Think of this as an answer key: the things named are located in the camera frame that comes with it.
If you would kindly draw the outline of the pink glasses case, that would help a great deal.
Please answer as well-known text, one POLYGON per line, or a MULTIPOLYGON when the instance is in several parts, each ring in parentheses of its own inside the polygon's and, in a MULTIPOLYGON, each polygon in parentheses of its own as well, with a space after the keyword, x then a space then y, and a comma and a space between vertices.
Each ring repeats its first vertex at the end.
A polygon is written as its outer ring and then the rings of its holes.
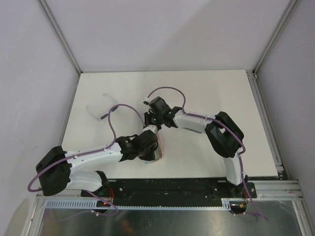
POLYGON ((148 159, 146 160, 147 163, 154 163, 161 160, 164 157, 165 151, 163 147, 163 143, 158 133, 157 136, 157 143, 155 145, 155 150, 151 149, 148 154, 148 159))

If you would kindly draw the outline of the white frame sunglasses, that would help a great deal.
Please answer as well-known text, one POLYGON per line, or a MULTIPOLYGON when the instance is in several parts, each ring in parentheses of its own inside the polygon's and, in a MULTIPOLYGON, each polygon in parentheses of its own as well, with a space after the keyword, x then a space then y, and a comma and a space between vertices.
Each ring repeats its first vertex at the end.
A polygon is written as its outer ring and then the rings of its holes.
POLYGON ((108 93, 104 93, 97 102, 86 106, 86 112, 96 120, 103 121, 108 117, 110 109, 117 104, 115 98, 108 93))

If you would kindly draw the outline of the blue glasses case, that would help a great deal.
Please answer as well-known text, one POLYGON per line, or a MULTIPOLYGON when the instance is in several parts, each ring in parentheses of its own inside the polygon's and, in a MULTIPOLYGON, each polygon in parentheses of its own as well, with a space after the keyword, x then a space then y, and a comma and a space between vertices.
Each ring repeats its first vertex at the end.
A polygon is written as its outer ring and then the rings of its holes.
POLYGON ((195 130, 195 129, 191 129, 191 128, 183 128, 183 129, 197 133, 197 134, 202 134, 202 131, 200 132, 199 130, 195 130))

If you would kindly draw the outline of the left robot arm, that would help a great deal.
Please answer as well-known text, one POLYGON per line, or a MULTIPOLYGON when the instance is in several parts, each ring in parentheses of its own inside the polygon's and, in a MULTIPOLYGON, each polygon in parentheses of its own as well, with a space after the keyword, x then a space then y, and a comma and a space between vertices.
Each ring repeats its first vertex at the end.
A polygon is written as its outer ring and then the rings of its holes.
POLYGON ((44 196, 83 190, 102 197, 108 193, 109 182, 101 166, 136 158, 154 162, 162 157, 157 134, 145 130, 139 135, 118 137, 111 146, 90 150, 64 151, 61 146, 54 147, 37 164, 36 172, 44 196))

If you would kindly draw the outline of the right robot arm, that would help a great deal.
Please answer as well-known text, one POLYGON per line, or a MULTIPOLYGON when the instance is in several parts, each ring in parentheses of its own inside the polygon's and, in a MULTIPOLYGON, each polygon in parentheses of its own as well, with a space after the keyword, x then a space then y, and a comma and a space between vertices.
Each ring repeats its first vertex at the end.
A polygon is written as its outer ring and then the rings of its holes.
POLYGON ((144 104, 149 106, 144 114, 145 124, 155 126, 157 131, 166 126, 207 135, 214 151, 223 158, 228 194, 239 197, 244 193, 246 175, 238 157, 245 150, 244 133, 226 112, 219 112, 214 117, 193 114, 182 107, 170 108, 159 96, 153 100, 146 99, 144 104))

